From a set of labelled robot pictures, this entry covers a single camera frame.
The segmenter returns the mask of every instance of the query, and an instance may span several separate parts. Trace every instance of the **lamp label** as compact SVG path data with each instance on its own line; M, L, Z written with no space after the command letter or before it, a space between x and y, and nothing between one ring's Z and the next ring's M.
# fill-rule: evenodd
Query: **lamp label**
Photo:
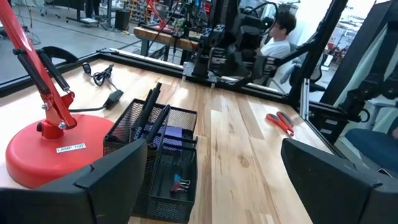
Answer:
M86 148L86 144L81 143L81 144L77 144L77 145L65 146L65 147L57 148L57 153L68 152L68 151L73 151L73 150L77 150L77 149L84 149L84 148Z

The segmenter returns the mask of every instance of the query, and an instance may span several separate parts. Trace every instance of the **white shirt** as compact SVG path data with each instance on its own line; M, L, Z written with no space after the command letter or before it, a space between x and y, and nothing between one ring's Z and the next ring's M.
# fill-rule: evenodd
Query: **white shirt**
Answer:
M261 53L265 56L283 58L290 53L289 41L274 41L272 38L266 45L262 47Z
M265 56L270 56L274 58L283 58L286 55L290 54L289 41L287 40L274 41L274 38L272 38L270 41L268 41L266 45L262 47L261 53ZM275 77L279 78L280 76L282 76L289 68L289 64L291 64L291 62L287 62L281 65L278 68Z

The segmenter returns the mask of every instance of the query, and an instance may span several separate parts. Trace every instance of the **lamp arm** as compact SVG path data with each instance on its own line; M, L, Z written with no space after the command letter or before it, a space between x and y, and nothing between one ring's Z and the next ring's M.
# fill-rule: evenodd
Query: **lamp arm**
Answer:
M15 47L13 52L17 55L17 58L34 81L44 102L43 109L45 109L46 119L42 123L44 124L42 128L48 128L48 132L58 132L51 134L51 136L59 137L59 135L63 134L63 129L71 129L77 125L76 120L68 110L73 102L75 94L66 88L63 90L66 91L67 94L60 96L49 75L49 73L54 72L54 70L51 69L55 68L54 65L51 61L47 61L49 65L47 65L47 63L45 63L46 66L44 65L44 62L33 48L32 42L26 36L7 0L0 0L0 6L0 21ZM57 81L59 81L59 79L65 81L63 77L58 76L55 78Z

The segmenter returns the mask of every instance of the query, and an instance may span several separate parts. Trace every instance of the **black hair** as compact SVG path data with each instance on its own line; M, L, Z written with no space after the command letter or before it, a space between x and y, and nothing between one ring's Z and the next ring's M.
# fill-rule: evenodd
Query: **black hair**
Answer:
M278 12L275 17L275 23L281 29L286 29L286 35L292 32L296 28L296 17L289 11Z

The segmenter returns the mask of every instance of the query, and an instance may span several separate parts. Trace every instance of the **wooden tabletop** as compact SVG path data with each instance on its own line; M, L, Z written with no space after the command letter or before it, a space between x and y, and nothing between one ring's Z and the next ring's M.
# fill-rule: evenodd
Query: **wooden tabletop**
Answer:
M138 39L153 41L156 38L158 32L142 27L135 27L133 33ZM173 46L175 39L170 34L160 33L155 41L157 43ZM185 38L178 39L176 44L177 48L184 50L193 50L197 47L197 45L198 42Z
M100 72L109 64L97 60L91 68ZM113 91L96 86L81 68L64 77L76 93L71 108L102 105ZM286 135L264 121L266 114L287 113L295 123L295 139L329 150L289 106L115 64L113 83L125 94L113 110L90 114L115 121L133 98L144 100L157 82L163 83L158 103L198 112L198 185L190 223L311 223L280 157ZM44 118L41 104L34 87L0 99L0 187L22 188L8 176L4 152L20 129ZM163 222L132 217L129 223Z

